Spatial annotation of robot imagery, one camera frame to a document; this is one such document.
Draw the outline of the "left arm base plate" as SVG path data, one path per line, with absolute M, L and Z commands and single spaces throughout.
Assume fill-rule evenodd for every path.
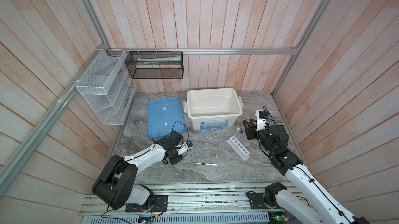
M 144 205 L 127 204 L 125 211 L 127 213 L 141 212 L 166 212 L 168 207 L 168 195 L 154 195 L 149 197 Z

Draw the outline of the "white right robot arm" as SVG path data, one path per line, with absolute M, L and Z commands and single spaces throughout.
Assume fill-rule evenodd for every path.
M 248 140 L 256 140 L 261 151 L 283 176 L 291 181 L 308 200 L 303 203 L 280 182 L 265 187 L 263 194 L 249 191 L 251 206 L 283 208 L 303 224 L 366 224 L 343 207 L 310 173 L 300 158 L 288 148 L 289 136 L 283 125 L 266 124 L 257 130 L 254 119 L 243 122 Z

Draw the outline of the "white test tube rack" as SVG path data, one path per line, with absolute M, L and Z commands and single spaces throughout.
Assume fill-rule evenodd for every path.
M 239 157 L 243 161 L 246 161 L 246 160 L 249 159 L 250 152 L 247 150 L 247 148 L 235 136 L 231 136 L 227 140 L 227 143 L 239 155 Z

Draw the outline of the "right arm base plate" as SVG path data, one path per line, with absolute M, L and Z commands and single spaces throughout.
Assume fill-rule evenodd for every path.
M 267 203 L 263 193 L 256 193 L 254 191 L 246 192 L 246 196 L 249 199 L 251 209 L 276 209 L 278 205 L 276 203 Z

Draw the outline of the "white plastic storage bin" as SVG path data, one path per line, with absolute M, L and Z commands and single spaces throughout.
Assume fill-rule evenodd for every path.
M 233 88 L 190 90 L 183 102 L 194 130 L 233 127 L 243 108 L 242 99 Z

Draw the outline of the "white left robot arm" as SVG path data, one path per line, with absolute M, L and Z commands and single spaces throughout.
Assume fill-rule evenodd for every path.
M 175 165 L 192 147 L 191 140 L 171 131 L 167 136 L 153 140 L 150 147 L 133 155 L 112 156 L 92 187 L 92 193 L 107 203 L 113 210 L 135 205 L 149 211 L 154 202 L 154 192 L 143 184 L 136 184 L 136 176 L 155 163 Z

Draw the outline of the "aluminium frame rail back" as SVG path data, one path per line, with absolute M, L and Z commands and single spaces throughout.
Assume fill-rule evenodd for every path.
M 294 48 L 124 48 L 126 52 L 182 52 L 184 55 L 294 55 Z

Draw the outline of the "aluminium frame rail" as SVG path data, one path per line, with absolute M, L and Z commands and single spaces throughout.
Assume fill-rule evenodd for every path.
M 77 75 L 69 82 L 57 100 L 51 105 L 50 109 L 42 116 L 37 125 L 28 133 L 16 151 L 1 168 L 1 198 L 3 198 L 11 185 L 14 183 L 22 169 L 27 165 L 33 154 L 55 125 L 61 114 L 67 108 L 71 100 L 77 93 L 76 85 L 81 80 L 91 64 L 95 62 L 97 56 L 109 45 L 102 43 L 99 45 L 85 65 Z
M 184 55 L 294 55 L 294 48 L 124 48 L 126 52 L 182 52 Z

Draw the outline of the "aluminium frame rail left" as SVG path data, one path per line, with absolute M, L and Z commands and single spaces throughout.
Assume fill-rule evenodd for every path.
M 33 154 L 55 125 L 61 114 L 67 108 L 71 100 L 77 93 L 76 85 L 81 80 L 91 64 L 95 62 L 97 56 L 109 45 L 102 43 L 99 45 L 85 65 L 77 75 L 69 82 L 57 100 L 51 105 L 50 109 L 42 116 L 37 125 L 28 133 L 16 151 L 1 168 L 1 198 L 3 198 L 11 185 L 14 183 L 22 169 L 27 165 Z

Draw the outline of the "blue plastic bin lid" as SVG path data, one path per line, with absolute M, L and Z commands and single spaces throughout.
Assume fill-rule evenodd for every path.
M 155 99 L 147 105 L 148 136 L 153 139 L 167 136 L 171 130 L 185 131 L 182 106 L 178 97 Z

